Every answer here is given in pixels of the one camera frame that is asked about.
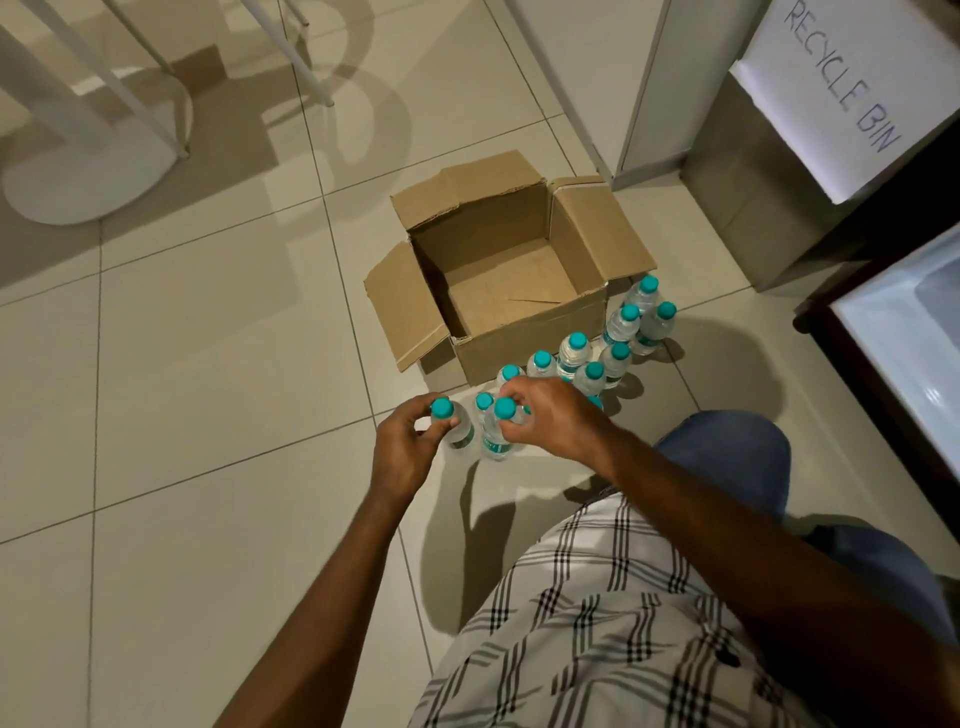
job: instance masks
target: checkered shirt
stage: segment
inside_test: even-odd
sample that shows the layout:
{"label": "checkered shirt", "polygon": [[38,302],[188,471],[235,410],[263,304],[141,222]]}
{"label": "checkered shirt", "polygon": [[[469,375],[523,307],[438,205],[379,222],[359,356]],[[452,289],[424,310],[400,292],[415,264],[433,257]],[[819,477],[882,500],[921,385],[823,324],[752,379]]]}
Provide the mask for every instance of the checkered shirt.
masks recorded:
{"label": "checkered shirt", "polygon": [[740,622],[619,493],[548,531],[437,667],[411,726],[806,726]]}

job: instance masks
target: plastic water bottle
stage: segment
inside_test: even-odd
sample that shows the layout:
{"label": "plastic water bottle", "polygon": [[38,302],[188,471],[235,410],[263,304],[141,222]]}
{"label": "plastic water bottle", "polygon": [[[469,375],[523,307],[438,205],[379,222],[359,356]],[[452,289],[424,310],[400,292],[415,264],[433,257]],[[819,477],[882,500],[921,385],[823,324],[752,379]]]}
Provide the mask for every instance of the plastic water bottle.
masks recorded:
{"label": "plastic water bottle", "polygon": [[631,342],[634,352],[640,356],[655,352],[660,342],[669,336],[670,331],[673,330],[676,315],[677,306],[669,301],[664,301],[657,306],[656,313],[652,316],[648,314],[640,319],[640,331]]}
{"label": "plastic water bottle", "polygon": [[656,276],[644,276],[643,279],[627,291],[627,298],[623,303],[632,303],[640,309],[640,316],[647,311],[652,311],[657,307],[657,299],[660,295],[657,289],[660,288],[660,281]]}
{"label": "plastic water bottle", "polygon": [[556,376],[557,361],[553,354],[540,350],[527,362],[527,376]]}
{"label": "plastic water bottle", "polygon": [[590,347],[587,335],[577,331],[567,336],[560,344],[560,352],[557,354],[557,374],[567,381],[573,379],[584,364],[590,361],[593,352]]}
{"label": "plastic water bottle", "polygon": [[632,303],[625,303],[611,314],[607,327],[603,329],[603,340],[608,344],[630,341],[639,330],[640,309]]}
{"label": "plastic water bottle", "polygon": [[487,455],[494,460],[503,460],[514,448],[513,443],[500,431],[501,420],[512,420],[516,417],[516,402],[509,397],[500,397],[493,407],[487,410],[483,418],[483,447]]}
{"label": "plastic water bottle", "polygon": [[473,398],[473,404],[477,408],[477,414],[480,415],[480,422],[483,422],[487,410],[493,407],[493,395],[490,392],[481,392]]}
{"label": "plastic water bottle", "polygon": [[473,439],[473,422],[464,406],[446,397],[439,397],[430,405],[430,419],[433,422],[449,420],[454,415],[460,422],[444,435],[444,442],[452,449],[465,448]]}
{"label": "plastic water bottle", "polygon": [[620,379],[627,374],[630,367],[630,345],[624,341],[606,347],[600,354],[600,363],[607,371],[607,385],[605,389],[612,389],[620,383]]}
{"label": "plastic water bottle", "polygon": [[503,387],[508,381],[513,379],[515,376],[520,376],[522,372],[516,364],[508,364],[499,372],[496,373],[496,391],[499,392],[500,388]]}
{"label": "plastic water bottle", "polygon": [[591,361],[586,367],[581,367],[573,376],[573,386],[588,397],[598,395],[607,386],[604,376],[604,367],[599,361]]}

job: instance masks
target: tile floor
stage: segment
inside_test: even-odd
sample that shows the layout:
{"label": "tile floor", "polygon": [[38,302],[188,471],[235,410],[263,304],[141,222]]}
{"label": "tile floor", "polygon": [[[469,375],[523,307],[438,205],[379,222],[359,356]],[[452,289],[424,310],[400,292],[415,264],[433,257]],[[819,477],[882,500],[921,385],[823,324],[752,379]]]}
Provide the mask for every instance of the tile floor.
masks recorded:
{"label": "tile floor", "polygon": [[[5,24],[66,68],[15,5]],[[475,391],[455,361],[396,370],[363,288],[403,235],[389,195],[510,149],[546,177],[593,171],[502,0],[302,6],[335,110],[300,97],[238,4],[131,2],[171,57],[208,36],[221,52],[194,156],[102,224],[0,203],[4,726],[209,725],[337,543],[375,422],[427,388]],[[138,52],[98,3],[70,8],[112,59]],[[793,516],[863,519],[960,576],[960,546],[790,326],[800,294],[750,289],[676,176],[616,195],[682,312],[672,357],[636,365],[612,416],[653,440],[698,407],[762,412],[793,443]],[[438,458],[396,536],[348,725],[405,724],[464,615],[588,487],[536,449],[464,454]]]}

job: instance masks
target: teal bottle cap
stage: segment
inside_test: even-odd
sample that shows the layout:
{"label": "teal bottle cap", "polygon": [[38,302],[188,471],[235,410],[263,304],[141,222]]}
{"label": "teal bottle cap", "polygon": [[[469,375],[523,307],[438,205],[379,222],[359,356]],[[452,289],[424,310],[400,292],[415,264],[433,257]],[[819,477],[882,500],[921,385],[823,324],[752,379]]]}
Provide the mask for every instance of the teal bottle cap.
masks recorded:
{"label": "teal bottle cap", "polygon": [[618,341],[610,347],[610,353],[617,361],[623,361],[630,356],[630,345],[625,341]]}
{"label": "teal bottle cap", "polygon": [[493,406],[493,414],[500,420],[512,420],[516,416],[516,402],[509,397],[501,397]]}
{"label": "teal bottle cap", "polygon": [[643,293],[654,293],[660,287],[660,279],[656,276],[644,276],[640,282],[640,290]]}
{"label": "teal bottle cap", "polygon": [[677,306],[672,304],[669,301],[664,301],[659,306],[657,306],[657,315],[662,319],[669,321],[674,316],[677,315]]}
{"label": "teal bottle cap", "polygon": [[433,416],[438,420],[453,417],[453,402],[446,397],[438,397],[433,400],[433,404],[430,405],[430,412],[432,412]]}
{"label": "teal bottle cap", "polygon": [[477,409],[481,412],[486,412],[493,404],[493,395],[490,392],[481,392],[476,396],[474,401],[477,404]]}

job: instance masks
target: cardboard box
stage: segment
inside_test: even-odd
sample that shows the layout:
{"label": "cardboard box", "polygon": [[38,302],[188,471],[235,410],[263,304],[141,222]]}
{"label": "cardboard box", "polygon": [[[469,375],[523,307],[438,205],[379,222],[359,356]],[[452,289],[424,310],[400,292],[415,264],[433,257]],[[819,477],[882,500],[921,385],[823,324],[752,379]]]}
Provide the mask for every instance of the cardboard box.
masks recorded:
{"label": "cardboard box", "polygon": [[449,339],[467,382],[603,331],[607,284],[656,267],[599,177],[547,183],[520,152],[392,197],[408,237],[364,285],[404,371]]}

